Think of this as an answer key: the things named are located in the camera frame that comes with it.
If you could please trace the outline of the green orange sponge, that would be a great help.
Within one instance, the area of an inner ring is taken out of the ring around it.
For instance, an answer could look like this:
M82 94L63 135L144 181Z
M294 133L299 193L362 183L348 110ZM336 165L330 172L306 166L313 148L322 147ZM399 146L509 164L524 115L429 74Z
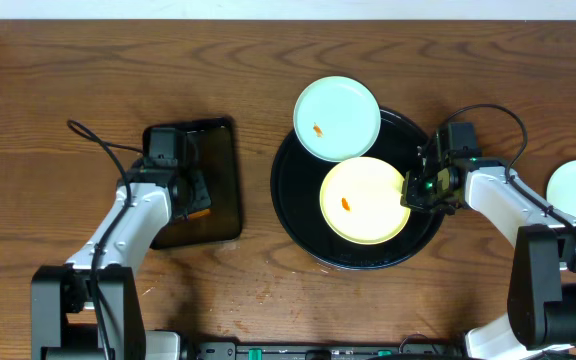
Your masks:
M187 221L192 221L192 220L196 220L196 219L208 216L210 214L211 214L211 210L208 208L208 209L203 209L203 210L189 213L188 215L186 215L185 218Z

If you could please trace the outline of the yellow plate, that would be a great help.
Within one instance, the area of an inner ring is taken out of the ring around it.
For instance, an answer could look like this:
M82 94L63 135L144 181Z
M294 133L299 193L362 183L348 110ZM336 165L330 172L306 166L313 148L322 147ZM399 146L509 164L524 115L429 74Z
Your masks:
M327 225L342 239L377 245L398 235L411 210L401 204L404 178L387 162L356 157L324 177L319 205Z

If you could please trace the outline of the light blue plate top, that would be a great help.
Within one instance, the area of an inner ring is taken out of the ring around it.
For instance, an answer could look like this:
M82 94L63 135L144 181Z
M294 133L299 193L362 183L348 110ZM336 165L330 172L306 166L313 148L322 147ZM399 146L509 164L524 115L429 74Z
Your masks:
M311 155L342 162L364 155L374 145L381 127L380 108L372 92L359 81L324 77L299 95L293 127Z

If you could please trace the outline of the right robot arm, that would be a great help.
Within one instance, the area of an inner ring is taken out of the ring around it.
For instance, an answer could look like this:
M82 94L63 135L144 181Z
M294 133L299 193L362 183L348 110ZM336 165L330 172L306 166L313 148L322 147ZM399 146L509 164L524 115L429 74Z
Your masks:
M483 215L514 248L507 311L466 335L469 356L523 359L576 347L576 218L531 190L504 161L474 145L420 147L404 206Z

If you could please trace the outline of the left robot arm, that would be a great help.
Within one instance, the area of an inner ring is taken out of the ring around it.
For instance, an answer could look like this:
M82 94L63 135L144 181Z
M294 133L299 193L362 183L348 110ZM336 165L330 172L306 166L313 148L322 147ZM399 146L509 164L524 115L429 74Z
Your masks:
M142 158L119 181L116 199L85 245L31 280L34 359L192 359L174 331L144 327L136 274L156 236L211 204L199 167Z

